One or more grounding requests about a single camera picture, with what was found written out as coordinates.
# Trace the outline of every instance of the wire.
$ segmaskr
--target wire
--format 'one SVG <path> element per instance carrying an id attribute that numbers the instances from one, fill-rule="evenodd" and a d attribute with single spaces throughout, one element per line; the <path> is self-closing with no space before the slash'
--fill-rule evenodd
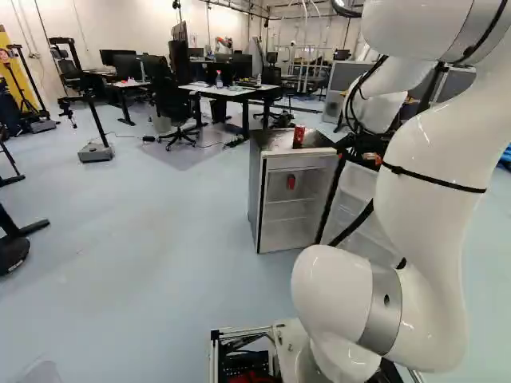
<path id="1" fill-rule="evenodd" d="M 48 45 L 48 49 L 50 50 L 51 52 L 51 44 L 50 44 L 50 40 L 48 39 L 48 34 L 46 32 L 46 27 L 45 27 L 45 23 L 42 21 L 42 16 L 41 16 L 41 11 L 39 10 L 39 5 L 38 5 L 38 0 L 34 0 L 34 4 L 35 4 L 35 8 L 38 12 L 38 16 L 39 16 L 39 21 L 41 22 L 41 27 L 42 27 L 42 31 L 44 32 L 45 34 L 45 38 L 46 38 L 46 44 Z M 57 70 L 57 73 L 59 73 L 58 71 L 58 65 L 57 65 L 57 62 L 55 61 L 55 58 L 53 57 L 52 55 L 52 60 L 53 60 L 53 64 L 55 65 L 55 69 Z M 64 93 L 66 96 L 68 96 L 68 92 L 67 92 L 67 88 L 65 87 L 64 85 L 64 81 L 61 79 L 61 84 L 62 84 L 62 88 L 64 89 Z"/>
<path id="2" fill-rule="evenodd" d="M 83 27 L 81 26 L 80 15 L 78 14 L 78 10 L 77 10 L 77 4 L 76 4 L 76 2 L 74 2 L 74 0 L 72 0 L 72 2 L 73 2 L 74 14 L 77 17 L 78 28 L 80 29 L 81 40 L 83 40 L 83 44 L 85 45 L 85 50 L 87 51 L 87 53 L 89 53 L 89 46 L 87 45 L 87 41 L 85 40 L 85 34 L 83 33 Z"/>
<path id="3" fill-rule="evenodd" d="M 138 138 L 138 139 L 142 140 L 142 137 L 139 137 L 139 136 L 121 136 L 121 135 L 118 135 L 117 132 L 114 132 L 114 131 L 105 133 L 105 136 L 108 136 L 109 134 L 112 134 L 112 133 L 117 138 Z M 89 144 L 92 144 L 95 140 L 99 140 L 100 138 L 101 138 L 101 136 L 91 138 L 89 140 Z"/>
<path id="4" fill-rule="evenodd" d="M 161 142 L 170 142 L 170 140 L 161 140 Z M 226 144 L 225 142 L 223 141 L 218 141 L 218 142 L 214 142 L 212 144 L 209 144 L 209 145 L 204 145 L 204 146 L 201 146 L 201 145 L 195 145 L 195 148 L 201 148 L 201 149 L 207 149 L 207 148 L 210 148 L 211 146 L 215 146 L 215 145 L 220 145 L 220 144 Z"/>
<path id="5" fill-rule="evenodd" d="M 26 38 L 25 30 L 22 26 L 22 21 L 19 19 L 18 11 L 16 10 L 16 7 L 14 6 L 14 0 L 10 0 L 10 4 L 13 6 L 14 15 L 16 16 L 16 20 L 18 21 L 19 29 L 22 31 L 23 39 L 25 40 L 25 44 L 27 48 L 29 49 L 29 54 L 32 54 L 32 49 L 30 48 L 29 41 Z"/>
<path id="6" fill-rule="evenodd" d="M 23 21 L 25 22 L 26 28 L 29 31 L 29 37 L 30 37 L 30 41 L 32 42 L 32 47 L 35 49 L 36 53 L 39 53 L 38 44 L 35 42 L 34 35 L 32 34 L 32 29 L 30 28 L 30 24 L 28 23 L 28 21 L 26 19 L 26 12 L 25 12 L 25 8 L 23 7 L 22 0 L 18 0 L 18 5 L 19 5 L 19 9 L 22 11 Z"/>

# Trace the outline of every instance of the gray metal ring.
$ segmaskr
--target gray metal ring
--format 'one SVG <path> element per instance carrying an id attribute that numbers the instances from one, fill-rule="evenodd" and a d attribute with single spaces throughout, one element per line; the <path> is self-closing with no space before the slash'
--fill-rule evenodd
<path id="1" fill-rule="evenodd" d="M 373 297 L 366 328 L 357 344 L 378 355 L 386 355 L 398 337 L 402 292 L 396 270 L 372 263 Z"/>

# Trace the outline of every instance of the red can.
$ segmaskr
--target red can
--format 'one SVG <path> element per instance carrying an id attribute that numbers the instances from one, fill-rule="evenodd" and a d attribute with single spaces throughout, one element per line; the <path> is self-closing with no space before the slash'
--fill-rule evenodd
<path id="1" fill-rule="evenodd" d="M 300 147 L 303 144 L 303 138 L 305 137 L 305 125 L 295 126 L 295 136 L 293 137 L 293 147 Z"/>

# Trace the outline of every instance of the white wall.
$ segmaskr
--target white wall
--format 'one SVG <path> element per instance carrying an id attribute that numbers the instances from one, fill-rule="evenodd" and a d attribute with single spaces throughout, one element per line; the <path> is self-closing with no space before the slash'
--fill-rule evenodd
<path id="1" fill-rule="evenodd" d="M 33 76 L 45 101 L 55 102 L 63 96 L 57 71 L 51 59 L 42 31 L 34 0 L 14 0 L 22 18 L 25 10 L 28 26 L 34 35 L 37 50 L 42 58 L 28 59 Z M 69 37 L 76 42 L 78 56 L 84 69 L 101 66 L 99 49 L 134 49 L 168 56 L 170 29 L 179 17 L 171 0 L 74 0 L 83 27 L 84 38 L 77 22 L 73 0 L 38 0 L 42 19 L 49 37 Z M 206 4 L 199 0 L 182 2 L 183 19 L 188 23 L 191 36 L 196 36 L 197 46 L 208 42 Z M 209 10 L 211 39 L 229 36 L 236 49 L 243 49 L 248 41 L 248 16 L 224 7 L 211 6 Z M 22 32 L 18 26 L 10 0 L 0 0 L 0 24 L 6 27 L 12 42 L 22 44 L 28 56 Z M 29 38 L 28 28 L 25 32 Z"/>

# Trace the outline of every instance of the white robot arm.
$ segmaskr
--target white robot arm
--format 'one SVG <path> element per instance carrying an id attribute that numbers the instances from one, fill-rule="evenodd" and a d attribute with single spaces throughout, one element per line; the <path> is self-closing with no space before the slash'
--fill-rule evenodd
<path id="1" fill-rule="evenodd" d="M 420 85 L 434 65 L 434 61 L 389 57 L 352 95 L 352 111 L 349 96 L 360 78 L 353 82 L 344 101 L 343 115 L 352 118 L 355 114 L 364 128 L 374 134 L 386 132 L 408 90 Z"/>
<path id="2" fill-rule="evenodd" d="M 293 301 L 331 381 L 367 379 L 379 356 L 426 372 L 462 359 L 465 229 L 511 141 L 510 26 L 507 0 L 366 1 L 363 35 L 377 51 L 474 65 L 477 78 L 404 124 L 386 151 L 374 212 L 406 267 L 378 267 L 323 246 L 295 264 Z"/>

